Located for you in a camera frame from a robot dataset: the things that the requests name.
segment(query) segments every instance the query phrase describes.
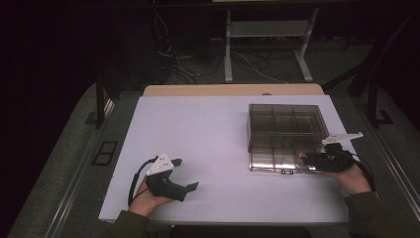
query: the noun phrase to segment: gray floor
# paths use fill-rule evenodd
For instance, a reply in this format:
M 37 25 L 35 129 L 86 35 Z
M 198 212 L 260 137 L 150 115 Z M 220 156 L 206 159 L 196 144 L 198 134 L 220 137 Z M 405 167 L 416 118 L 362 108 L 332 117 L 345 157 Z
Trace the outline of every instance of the gray floor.
M 299 46 L 296 41 L 281 40 L 275 42 L 275 48 L 250 48 L 251 44 L 234 43 L 233 63 L 234 83 L 304 83 L 299 68 L 292 57 L 293 50 Z M 344 49 L 343 40 L 320 41 L 311 43 L 305 55 L 315 82 L 323 84 L 359 63 L 367 55 L 370 45 L 351 45 Z M 167 84 L 223 83 L 224 70 L 222 51 L 215 47 L 211 60 L 196 58 L 192 53 L 179 52 L 179 63 L 190 74 L 210 75 L 186 76 L 173 74 Z M 243 57 L 249 61 L 260 60 L 255 67 L 265 67 L 260 74 L 244 64 Z M 409 202 L 409 194 L 400 188 L 399 181 L 389 169 L 387 158 L 395 157 L 411 182 L 414 191 L 420 190 L 420 135 L 404 114 L 393 103 L 386 92 L 379 92 L 379 109 L 388 112 L 392 125 L 381 125 L 379 129 L 371 127 L 366 120 L 366 95 L 351 98 L 346 90 L 351 80 L 344 81 L 326 91 L 332 97 L 337 111 L 349 133 L 363 132 L 364 137 L 353 142 L 359 155 L 366 158 L 374 172 L 377 192 L 386 207 L 406 222 L 415 237 L 420 237 L 419 218 Z M 12 229 L 10 237 L 95 237 L 109 227 L 106 222 L 97 219 L 104 194 L 124 143 L 131 116 L 134 112 L 141 91 L 124 92 L 115 101 L 112 113 L 100 129 L 89 124 L 89 115 L 95 111 L 94 85 L 86 91 L 74 109 L 67 126 L 42 175 L 37 181 L 25 207 Z M 103 141 L 118 141 L 117 151 L 111 165 L 92 166 L 91 162 Z M 308 227 L 314 238 L 347 238 L 346 227 Z

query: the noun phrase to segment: transparent plastic box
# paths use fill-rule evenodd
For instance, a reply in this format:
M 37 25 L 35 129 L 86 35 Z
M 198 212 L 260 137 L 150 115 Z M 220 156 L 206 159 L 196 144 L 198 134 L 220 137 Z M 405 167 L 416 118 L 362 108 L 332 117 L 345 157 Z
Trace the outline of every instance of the transparent plastic box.
M 328 136 L 317 105 L 250 104 L 250 170 L 316 173 L 303 164 L 299 153 L 319 153 Z

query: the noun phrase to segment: hand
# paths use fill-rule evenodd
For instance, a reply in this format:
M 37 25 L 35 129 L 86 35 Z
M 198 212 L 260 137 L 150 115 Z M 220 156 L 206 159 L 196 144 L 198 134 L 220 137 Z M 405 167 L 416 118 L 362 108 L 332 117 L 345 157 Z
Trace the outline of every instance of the hand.
M 173 201 L 171 198 L 164 196 L 154 196 L 146 185 L 146 178 L 136 192 L 136 198 L 133 200 L 129 207 L 129 211 L 143 216 L 150 216 L 159 206 Z
M 299 157 L 305 156 L 306 155 L 303 153 L 299 154 Z M 348 195 L 371 191 L 371 187 L 365 177 L 365 174 L 356 164 L 352 165 L 348 170 L 343 172 L 321 172 L 321 174 L 336 179 L 340 187 Z

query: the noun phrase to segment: black wall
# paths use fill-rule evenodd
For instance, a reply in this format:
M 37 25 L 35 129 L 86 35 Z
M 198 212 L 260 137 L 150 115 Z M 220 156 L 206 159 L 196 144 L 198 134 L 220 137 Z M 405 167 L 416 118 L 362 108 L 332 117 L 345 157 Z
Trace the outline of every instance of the black wall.
M 420 131 L 420 10 L 404 15 L 408 21 L 381 60 L 372 81 L 385 89 Z
M 35 184 L 75 104 L 94 82 L 80 11 L 57 1 L 1 4 L 0 237 Z

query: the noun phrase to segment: black cable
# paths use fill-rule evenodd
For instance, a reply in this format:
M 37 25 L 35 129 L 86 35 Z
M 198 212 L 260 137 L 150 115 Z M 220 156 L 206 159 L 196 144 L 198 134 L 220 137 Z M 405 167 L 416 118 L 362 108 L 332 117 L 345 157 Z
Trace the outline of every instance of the black cable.
M 237 67 L 241 68 L 243 71 L 256 73 L 256 70 L 262 71 L 264 69 L 257 63 L 256 65 L 253 65 L 253 62 L 244 60 L 244 57 L 238 53 L 231 54 L 231 59 L 232 59 L 232 62 L 234 62 L 237 65 Z M 252 70 L 248 70 L 247 68 L 244 68 L 243 66 L 241 66 L 241 64 L 244 66 L 250 67 Z
M 284 75 L 286 75 L 286 76 L 288 76 L 288 79 L 291 79 L 296 73 L 297 73 L 297 67 L 299 66 L 299 62 L 298 61 L 296 61 L 295 63 L 294 63 L 294 68 L 293 68 L 293 70 L 291 71 L 291 72 L 286 72 L 285 70 L 284 70 L 284 68 L 282 67 L 282 64 L 280 64 L 280 67 L 281 67 L 281 72 L 279 72 L 279 73 L 277 73 L 277 74 L 275 74 L 274 75 L 274 77 L 277 77 L 277 76 L 279 76 L 279 75 L 281 75 L 281 74 L 284 74 Z
M 361 171 L 364 173 L 364 175 L 367 179 L 367 182 L 370 185 L 371 190 L 376 191 L 376 188 L 375 188 L 375 185 L 374 185 L 373 171 L 372 171 L 370 165 L 368 164 L 368 162 L 365 159 L 363 159 L 359 155 L 351 153 L 352 156 L 357 156 L 360 159 L 360 161 L 357 161 L 357 160 L 355 160 L 355 158 L 349 156 L 348 154 L 344 153 L 343 151 L 333 150 L 332 152 L 338 153 L 340 155 L 343 155 L 347 158 L 350 158 L 350 159 L 354 160 L 356 165 L 359 167 L 359 169 L 361 169 Z
M 242 55 L 243 54 L 247 54 L 247 55 L 249 55 L 249 56 L 251 56 L 251 57 L 254 57 L 254 58 L 257 58 L 257 59 L 259 59 L 259 60 L 257 60 L 257 61 L 250 61 L 250 63 L 251 63 L 251 65 L 258 65 L 259 67 L 260 67 L 260 69 L 261 70 L 263 70 L 263 69 L 267 69 L 267 68 L 269 68 L 269 61 L 268 61 L 268 58 L 273 54 L 273 52 L 271 52 L 271 53 L 269 53 L 268 54 L 268 57 L 263 57 L 262 55 L 260 55 L 260 54 L 252 54 L 252 53 L 242 53 Z
M 143 192 L 145 192 L 145 191 L 147 191 L 149 188 L 148 187 L 146 187 L 146 189 L 144 189 L 143 191 L 141 191 L 141 192 L 139 192 L 139 193 L 137 193 L 134 197 L 133 197 L 133 199 L 132 199 L 132 201 L 134 201 L 138 196 L 140 196 L 141 194 L 143 194 Z
M 201 55 L 194 55 L 194 56 L 190 56 L 190 57 L 178 57 L 179 60 L 184 60 L 184 62 L 182 63 L 182 65 L 200 65 L 200 64 L 204 64 L 207 63 L 209 61 L 209 59 L 201 56 Z
M 170 72 L 174 73 L 177 76 L 176 79 L 181 80 L 185 84 L 190 84 L 189 81 L 188 81 L 188 78 L 185 75 L 181 74 L 182 71 L 179 68 L 175 67 L 174 70 L 171 69 Z
M 137 181 L 139 180 L 140 173 L 142 172 L 142 170 L 145 168 L 145 166 L 147 164 L 154 163 L 157 159 L 158 159 L 158 156 L 154 157 L 153 159 L 150 159 L 150 160 L 146 161 L 144 164 L 142 164 L 142 166 L 139 168 L 139 170 L 134 174 L 133 181 L 132 181 L 132 184 L 130 186 L 129 197 L 128 197 L 129 206 L 131 205 L 131 203 L 134 200 L 134 198 L 133 198 L 134 190 L 136 189 L 136 185 L 137 185 Z
M 280 57 L 280 58 L 267 57 L 266 59 L 267 59 L 267 60 L 285 60 L 285 59 L 287 59 L 287 58 L 291 58 L 291 57 L 294 57 L 294 54 L 290 54 L 290 55 L 287 55 L 287 56 L 285 56 L 285 57 Z
M 194 75 L 191 75 L 191 74 L 189 74 L 188 72 L 186 72 L 186 71 L 184 71 L 184 70 L 179 70 L 179 72 L 178 72 L 179 74 L 185 74 L 185 77 L 189 77 L 189 78 L 191 78 L 191 80 L 194 82 L 194 84 L 197 84 L 197 80 L 195 80 L 195 76 Z
M 216 64 L 216 68 L 215 68 L 215 69 L 213 69 L 212 71 L 209 71 L 209 72 L 200 73 L 200 76 L 209 76 L 209 75 L 212 75 L 212 74 L 216 73 L 216 72 L 217 72 L 217 70 L 219 70 L 220 63 L 222 62 L 222 59 L 223 59 L 223 58 L 224 58 L 223 56 L 221 56 L 221 57 L 219 58 L 219 60 L 217 61 L 217 64 Z

